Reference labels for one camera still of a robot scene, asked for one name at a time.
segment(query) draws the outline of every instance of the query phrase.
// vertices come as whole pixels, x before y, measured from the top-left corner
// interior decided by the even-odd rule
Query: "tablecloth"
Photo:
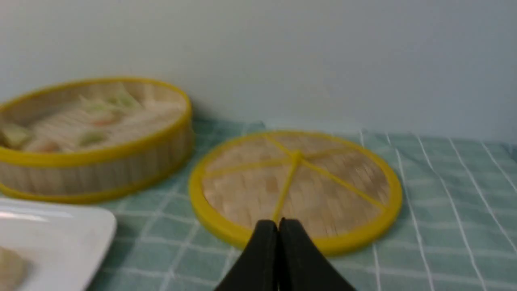
[[[265,129],[260,123],[195,121],[195,153],[184,169],[146,191],[102,204],[115,213],[118,230],[89,290],[213,290],[240,251],[197,221],[189,172],[217,144]],[[513,146],[365,130],[333,134],[381,156],[404,188],[401,213],[386,235],[330,259],[358,290],[517,290]]]

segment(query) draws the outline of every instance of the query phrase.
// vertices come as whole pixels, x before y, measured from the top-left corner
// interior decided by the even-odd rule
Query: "steamer basket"
[[[192,149],[192,108],[180,89],[156,80],[111,78],[67,83],[16,98],[0,107],[3,122],[33,123],[60,106],[106,96],[123,87],[138,99],[178,103],[172,123],[143,138],[74,153],[29,153],[0,147],[0,190],[11,197],[64,203],[110,200],[166,178]]]
[[[298,219],[324,255],[382,235],[402,206],[396,174],[369,150],[310,132],[262,132],[207,154],[189,182],[192,206],[213,234],[244,248],[259,220]]]

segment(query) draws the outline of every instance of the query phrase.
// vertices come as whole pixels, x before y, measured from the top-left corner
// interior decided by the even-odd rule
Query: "yellow rim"
[[[391,189],[390,200],[387,206],[382,206],[382,213],[374,221],[358,227],[354,231],[332,238],[315,238],[313,239],[314,244],[318,249],[328,256],[339,255],[345,252],[350,252],[369,244],[370,242],[381,236],[394,222],[402,206],[402,188],[400,186],[399,179],[395,172],[384,162],[379,156],[373,152],[361,147],[360,145],[333,136],[329,136],[322,133],[307,133],[307,132],[294,132],[294,131],[278,131],[268,133],[258,133],[241,138],[231,140],[227,143],[220,145],[215,148],[212,152],[207,154],[200,163],[194,168],[190,181],[189,181],[189,193],[192,201],[192,206],[200,222],[214,235],[220,239],[238,247],[244,248],[248,243],[252,229],[244,228],[240,225],[230,222],[219,214],[206,200],[203,195],[202,189],[202,178],[205,175],[205,167],[213,159],[218,157],[222,152],[227,149],[244,141],[249,141],[256,138],[274,137],[278,134],[304,134],[312,135],[330,139],[335,142],[342,143],[349,148],[361,152],[367,156],[370,160],[376,163],[376,165],[383,171],[388,184]]]
[[[0,191],[2,191],[6,196],[18,199],[26,199],[26,200],[35,200],[35,201],[44,201],[44,202],[55,202],[55,203],[70,203],[70,204],[91,204],[98,203],[108,200],[113,200],[117,198],[121,198],[123,196],[129,195],[141,189],[147,188],[165,178],[170,176],[172,173],[181,168],[192,153],[192,148],[185,155],[185,157],[181,160],[180,163],[175,165],[174,167],[159,173],[158,175],[145,179],[137,184],[122,187],[110,191],[97,192],[97,193],[88,193],[88,194],[79,194],[75,196],[42,196],[42,195],[32,195],[24,192],[20,192],[17,190],[13,190],[11,188],[6,187],[3,184],[0,184]]]
[[[178,94],[180,94],[187,104],[187,109],[185,114],[181,116],[181,118],[169,126],[168,128],[151,134],[143,139],[139,139],[137,141],[129,142],[122,144],[117,147],[106,148],[91,152],[84,153],[27,153],[21,151],[15,151],[11,149],[7,149],[4,147],[0,147],[0,161],[4,161],[7,163],[20,165],[20,166],[33,166],[33,167],[73,167],[73,166],[81,166],[87,164],[94,164],[98,162],[113,160],[117,158],[121,158],[135,152],[139,152],[141,150],[152,147],[154,144],[159,143],[160,141],[170,137],[176,131],[181,128],[184,128],[186,124],[188,124],[192,118],[192,106],[190,104],[190,100],[187,95],[180,90],[179,88],[162,82],[158,80],[145,79],[145,78],[132,78],[132,77],[116,77],[116,78],[103,78],[103,79],[90,79],[84,81],[75,81],[64,83],[52,87],[48,87],[42,90],[37,90],[21,97],[18,97],[14,100],[11,100],[0,107],[0,114],[2,114],[6,109],[16,106],[28,99],[37,98],[39,95],[49,93],[56,90],[63,90],[72,88],[75,86],[88,85],[93,83],[110,83],[110,82],[141,82],[148,84],[155,84],[167,87]]]

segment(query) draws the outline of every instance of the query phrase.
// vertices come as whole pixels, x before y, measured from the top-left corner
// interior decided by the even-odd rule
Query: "white wall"
[[[105,75],[213,117],[517,142],[516,0],[0,1],[0,93]]]

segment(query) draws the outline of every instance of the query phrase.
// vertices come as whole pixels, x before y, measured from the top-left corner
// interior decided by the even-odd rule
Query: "white rectangular plate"
[[[115,230],[102,208],[0,198],[0,246],[28,263],[20,291],[86,290]]]

